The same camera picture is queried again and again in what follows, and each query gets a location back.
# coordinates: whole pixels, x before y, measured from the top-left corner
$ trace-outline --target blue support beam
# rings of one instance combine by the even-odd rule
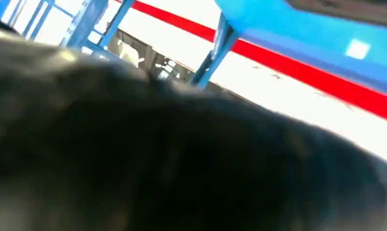
[[[0,0],[0,21],[2,20],[2,17],[5,14],[9,3],[11,3],[11,0]]]
[[[32,14],[32,17],[30,18],[28,24],[26,25],[25,27],[25,30],[23,31],[22,33],[22,36],[24,38],[27,37],[28,33],[29,33],[29,30],[31,29],[33,23],[35,22],[35,19],[36,17],[38,16],[40,10],[42,9],[42,6],[43,6],[43,3],[45,2],[45,0],[40,0],[38,6],[36,7],[35,11],[33,11],[33,14]]]
[[[223,58],[232,49],[239,39],[238,33],[228,23],[225,16],[220,14],[219,25],[215,35],[214,48],[206,56],[199,69],[191,79],[191,84],[200,89],[204,89],[216,68]]]
[[[105,10],[108,0],[85,0],[82,8],[75,16],[61,45],[73,48],[81,48],[88,41],[90,32],[94,29]]]
[[[98,45],[100,47],[104,48],[111,41],[111,39],[113,38],[113,36],[116,34],[116,32],[118,30],[118,26],[120,25],[124,16],[129,11],[131,6],[133,5],[134,1],[135,0],[123,0],[123,3],[121,4],[120,8],[118,9],[113,20],[110,22],[110,25],[108,26],[108,29],[104,33],[104,36],[100,39],[100,41],[98,43]]]
[[[35,28],[33,29],[32,34],[29,36],[29,39],[35,39],[38,35],[40,29],[42,28],[43,24],[45,23],[46,17],[51,12],[52,7],[54,5],[54,0],[47,0],[46,1],[48,6],[46,7],[45,11],[42,13],[42,16],[39,19],[39,22],[36,24]]]
[[[16,5],[15,9],[13,10],[11,17],[8,20],[8,25],[9,26],[12,25],[12,22],[13,22],[14,18],[16,17],[16,14],[18,13],[19,9],[21,8],[22,1],[23,0],[19,0],[18,4]]]

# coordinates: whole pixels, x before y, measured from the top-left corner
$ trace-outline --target blue metal pole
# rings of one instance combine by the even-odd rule
[[[39,14],[39,12],[40,12],[40,10],[41,10],[41,8],[42,8],[44,2],[45,2],[45,0],[40,0],[40,2],[39,2],[39,4],[38,4],[38,6],[36,7],[35,11],[33,11],[33,15],[32,15],[32,17],[30,18],[28,24],[27,24],[26,27],[25,27],[25,30],[24,30],[23,33],[22,33],[22,36],[23,36],[24,38],[26,38],[27,34],[29,33],[29,30],[30,30],[30,28],[32,27],[32,25],[33,25],[33,23],[34,23],[36,17],[38,16],[38,14]]]
[[[239,34],[232,28],[223,14],[220,14],[219,25],[215,35],[214,48],[206,56],[190,83],[204,89],[223,58],[239,39]]]
[[[11,3],[11,0],[0,0],[0,21],[2,20],[3,15],[5,14],[6,9]]]
[[[52,7],[54,5],[54,0],[47,1],[48,6],[46,7],[45,11],[42,13],[42,16],[39,19],[39,22],[36,24],[35,28],[32,31],[32,34],[30,35],[29,39],[35,39],[38,35],[40,29],[42,28],[43,24],[45,23],[46,17],[52,10]]]
[[[23,0],[19,0],[19,1],[18,1],[18,4],[16,5],[15,9],[14,9],[13,12],[12,12],[11,17],[10,17],[9,20],[8,20],[8,25],[11,25],[11,24],[12,24],[13,19],[16,17],[16,14],[18,13],[19,8],[21,8],[22,1],[23,1]]]
[[[121,4],[120,8],[118,9],[116,15],[114,16],[113,20],[111,21],[110,25],[108,26],[108,29],[104,33],[104,37],[100,39],[98,42],[98,45],[100,47],[105,47],[108,45],[108,43],[113,38],[114,34],[116,34],[118,30],[118,26],[120,25],[121,21],[123,20],[124,16],[128,12],[128,10],[131,8],[135,0],[124,0]]]
[[[88,41],[94,25],[99,22],[108,6],[108,0],[85,0],[82,8],[73,19],[61,45],[68,47],[83,47]]]

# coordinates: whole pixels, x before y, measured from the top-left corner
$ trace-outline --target bright light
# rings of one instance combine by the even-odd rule
[[[356,59],[364,59],[370,48],[370,44],[354,38],[349,44],[345,55]]]

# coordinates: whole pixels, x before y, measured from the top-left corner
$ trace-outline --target blue panel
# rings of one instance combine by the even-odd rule
[[[0,0],[0,20],[2,20],[9,3],[11,3],[11,0]]]
[[[94,25],[99,22],[108,6],[108,0],[85,0],[73,19],[61,45],[81,48],[87,42]]]
[[[99,41],[98,45],[100,47],[105,47],[107,44],[111,41],[114,34],[118,30],[118,26],[120,25],[121,21],[123,20],[124,16],[134,3],[134,0],[124,0],[123,3],[120,6],[120,9],[118,9],[116,15],[114,16],[113,20],[110,23],[110,26],[108,27],[107,31],[104,34],[104,37]]]
[[[302,12],[284,0],[216,2],[242,38],[387,92],[386,27]]]

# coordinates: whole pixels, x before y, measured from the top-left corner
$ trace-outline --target black fabric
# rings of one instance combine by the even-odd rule
[[[0,231],[380,231],[373,156],[128,64],[0,39]]]

